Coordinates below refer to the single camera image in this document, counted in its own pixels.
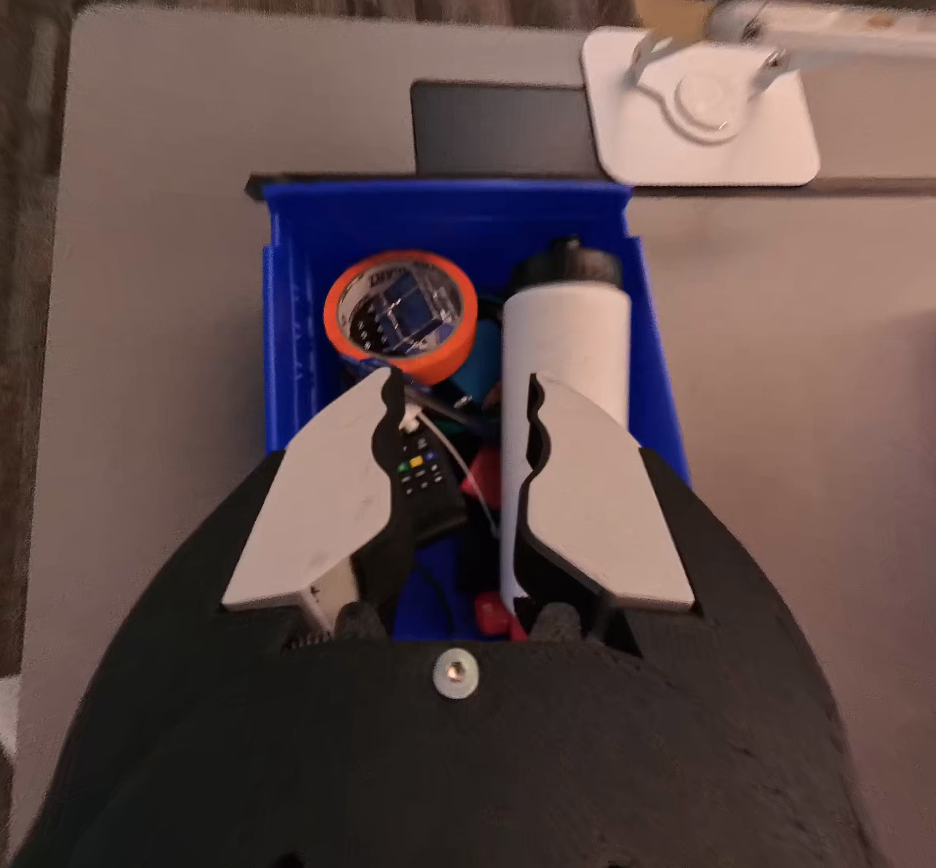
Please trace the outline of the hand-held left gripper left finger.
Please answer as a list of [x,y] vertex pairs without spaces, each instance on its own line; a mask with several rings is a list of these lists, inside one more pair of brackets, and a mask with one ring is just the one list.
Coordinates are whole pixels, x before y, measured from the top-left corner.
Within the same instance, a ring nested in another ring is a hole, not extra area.
[[384,367],[297,432],[228,581],[225,609],[297,608],[324,635],[354,602],[392,618],[415,555],[397,473],[404,411],[403,376]]

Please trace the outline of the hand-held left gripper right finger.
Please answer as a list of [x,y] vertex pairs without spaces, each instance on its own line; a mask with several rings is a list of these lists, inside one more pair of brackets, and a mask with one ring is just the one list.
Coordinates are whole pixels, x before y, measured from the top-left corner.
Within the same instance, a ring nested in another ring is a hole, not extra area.
[[648,452],[627,427],[551,373],[530,377],[528,423],[513,550],[521,619],[565,604],[586,636],[629,638],[629,610],[690,612],[696,595]]

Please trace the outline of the blue plastic bin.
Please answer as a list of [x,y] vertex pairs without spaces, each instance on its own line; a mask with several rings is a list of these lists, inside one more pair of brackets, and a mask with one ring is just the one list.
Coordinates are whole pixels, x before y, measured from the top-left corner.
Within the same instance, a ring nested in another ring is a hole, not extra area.
[[617,256],[631,300],[628,430],[690,482],[630,189],[547,181],[259,181],[271,219],[264,249],[264,398],[268,452],[282,450],[343,391],[323,309],[337,278],[369,256],[424,250],[457,264],[477,297],[510,296],[517,264],[578,237]]

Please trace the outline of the teal plastic object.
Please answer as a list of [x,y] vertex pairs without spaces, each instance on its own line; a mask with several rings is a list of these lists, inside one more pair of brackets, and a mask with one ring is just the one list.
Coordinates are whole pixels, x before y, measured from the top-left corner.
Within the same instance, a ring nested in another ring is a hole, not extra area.
[[472,350],[450,381],[474,404],[482,406],[488,394],[500,384],[501,370],[501,326],[493,320],[482,319],[476,326]]

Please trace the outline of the black remote control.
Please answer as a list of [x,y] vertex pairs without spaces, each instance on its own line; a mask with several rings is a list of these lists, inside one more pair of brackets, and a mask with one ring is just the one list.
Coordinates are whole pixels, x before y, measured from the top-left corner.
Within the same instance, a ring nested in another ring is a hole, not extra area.
[[[388,364],[357,365],[343,360],[345,386],[350,387]],[[427,546],[462,527],[465,503],[448,448],[439,435],[446,425],[467,430],[467,417],[436,395],[434,387],[416,383],[404,375],[406,403],[419,406],[421,428],[414,434],[401,431],[401,459],[395,476],[404,492],[415,545]]]

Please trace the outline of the orange tape roll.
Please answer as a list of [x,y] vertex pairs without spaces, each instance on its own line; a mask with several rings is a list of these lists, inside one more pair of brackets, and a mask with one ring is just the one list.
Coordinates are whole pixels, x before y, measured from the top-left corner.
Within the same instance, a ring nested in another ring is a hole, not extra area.
[[369,256],[331,285],[325,334],[342,360],[390,365],[432,387],[449,378],[474,347],[478,297],[452,260],[424,250]]

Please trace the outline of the white bottle with black lid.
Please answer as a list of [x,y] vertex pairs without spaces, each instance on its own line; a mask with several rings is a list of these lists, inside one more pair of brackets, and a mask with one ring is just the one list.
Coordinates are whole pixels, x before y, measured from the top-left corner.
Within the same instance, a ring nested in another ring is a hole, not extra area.
[[554,239],[511,275],[502,313],[500,594],[526,593],[513,570],[526,453],[530,376],[556,375],[620,426],[628,422],[631,300],[621,260],[578,237]]

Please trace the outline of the black flat panel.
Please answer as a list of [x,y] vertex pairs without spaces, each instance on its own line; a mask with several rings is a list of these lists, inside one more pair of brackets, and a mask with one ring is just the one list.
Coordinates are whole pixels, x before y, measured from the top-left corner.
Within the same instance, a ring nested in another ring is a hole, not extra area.
[[606,179],[582,87],[418,80],[410,102],[421,177]]

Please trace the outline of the white stand base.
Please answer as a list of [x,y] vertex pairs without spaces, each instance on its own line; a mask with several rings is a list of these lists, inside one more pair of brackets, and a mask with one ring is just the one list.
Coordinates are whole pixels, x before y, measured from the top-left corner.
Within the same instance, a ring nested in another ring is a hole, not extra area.
[[794,187],[819,172],[800,71],[783,50],[602,27],[580,58],[596,156],[617,183]]

